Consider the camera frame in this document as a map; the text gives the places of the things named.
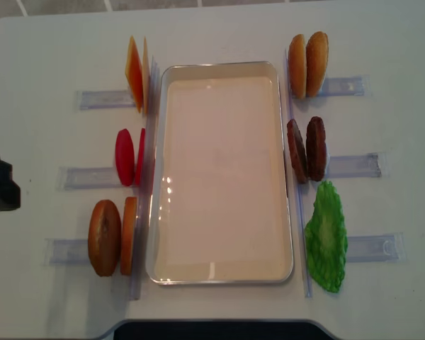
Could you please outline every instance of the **toy burger bun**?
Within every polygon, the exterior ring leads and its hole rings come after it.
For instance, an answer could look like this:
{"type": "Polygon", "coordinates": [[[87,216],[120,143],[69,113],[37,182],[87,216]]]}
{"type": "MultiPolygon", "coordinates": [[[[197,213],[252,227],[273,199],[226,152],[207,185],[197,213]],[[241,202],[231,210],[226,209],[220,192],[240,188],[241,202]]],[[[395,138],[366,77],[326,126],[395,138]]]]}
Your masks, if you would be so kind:
{"type": "Polygon", "coordinates": [[[112,276],[120,257],[121,219],[111,200],[100,200],[93,209],[88,233],[88,257],[96,274],[112,276]]]}
{"type": "Polygon", "coordinates": [[[307,43],[307,90],[309,97],[315,97],[326,75],[327,60],[329,57],[329,42],[327,34],[316,32],[307,43]]]}
{"type": "Polygon", "coordinates": [[[137,198],[128,197],[125,202],[123,216],[123,237],[121,239],[120,271],[130,275],[132,271],[132,249],[134,244],[135,216],[137,214],[137,198]]]}
{"type": "Polygon", "coordinates": [[[307,183],[307,159],[305,157],[304,144],[298,124],[294,119],[287,125],[288,146],[290,148],[291,166],[295,171],[299,183],[307,183]]]}
{"type": "Polygon", "coordinates": [[[307,60],[305,57],[305,39],[303,34],[298,34],[291,40],[288,50],[288,71],[290,72],[291,91],[299,99],[305,98],[307,60]]]}
{"type": "Polygon", "coordinates": [[[321,181],[327,165],[326,131],[323,120],[313,117],[307,126],[307,168],[313,181],[321,181]]]}

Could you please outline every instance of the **toy cheese slice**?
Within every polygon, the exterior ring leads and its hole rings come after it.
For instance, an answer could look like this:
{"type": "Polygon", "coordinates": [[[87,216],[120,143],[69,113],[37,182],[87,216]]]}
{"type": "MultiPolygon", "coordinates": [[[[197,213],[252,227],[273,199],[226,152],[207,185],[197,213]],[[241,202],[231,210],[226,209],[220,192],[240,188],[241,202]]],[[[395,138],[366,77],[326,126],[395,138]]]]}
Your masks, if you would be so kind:
{"type": "Polygon", "coordinates": [[[143,83],[143,108],[144,108],[144,114],[148,114],[148,97],[149,97],[149,62],[148,62],[148,46],[147,46],[147,39],[145,37],[144,39],[144,45],[143,45],[143,77],[142,77],[142,83],[143,83]]]}
{"type": "Polygon", "coordinates": [[[132,36],[130,37],[129,47],[127,48],[127,58],[126,78],[134,96],[135,106],[137,106],[137,110],[140,112],[143,106],[142,63],[134,37],[132,36]]]}

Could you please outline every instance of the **bottom bun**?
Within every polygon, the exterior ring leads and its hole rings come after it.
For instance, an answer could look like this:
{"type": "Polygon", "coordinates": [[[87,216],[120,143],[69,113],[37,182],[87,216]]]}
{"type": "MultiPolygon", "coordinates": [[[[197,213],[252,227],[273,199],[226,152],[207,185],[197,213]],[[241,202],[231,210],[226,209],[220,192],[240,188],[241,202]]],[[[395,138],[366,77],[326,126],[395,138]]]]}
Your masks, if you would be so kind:
{"type": "Polygon", "coordinates": [[[88,233],[88,256],[99,276],[112,276],[120,257],[121,220],[111,200],[100,200],[93,209],[88,233]]]}

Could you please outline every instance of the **rectangular tray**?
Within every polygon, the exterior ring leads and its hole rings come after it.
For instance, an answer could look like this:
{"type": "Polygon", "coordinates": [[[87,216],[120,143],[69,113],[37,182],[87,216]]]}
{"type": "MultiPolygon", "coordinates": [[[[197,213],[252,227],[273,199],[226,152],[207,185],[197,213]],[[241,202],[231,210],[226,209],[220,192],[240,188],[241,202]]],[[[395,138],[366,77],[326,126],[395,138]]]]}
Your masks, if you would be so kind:
{"type": "Polygon", "coordinates": [[[161,81],[146,269],[162,285],[275,283],[293,269],[281,102],[268,62],[161,81]]]}

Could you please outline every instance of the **green lettuce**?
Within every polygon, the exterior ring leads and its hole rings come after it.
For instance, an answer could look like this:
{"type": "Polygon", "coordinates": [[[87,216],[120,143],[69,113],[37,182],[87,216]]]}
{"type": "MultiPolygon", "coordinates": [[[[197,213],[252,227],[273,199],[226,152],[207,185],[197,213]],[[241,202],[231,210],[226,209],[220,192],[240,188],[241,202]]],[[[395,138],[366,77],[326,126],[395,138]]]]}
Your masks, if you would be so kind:
{"type": "Polygon", "coordinates": [[[313,206],[305,228],[307,267],[320,286],[338,293],[345,278],[348,239],[340,196],[330,181],[319,185],[313,206]]]}

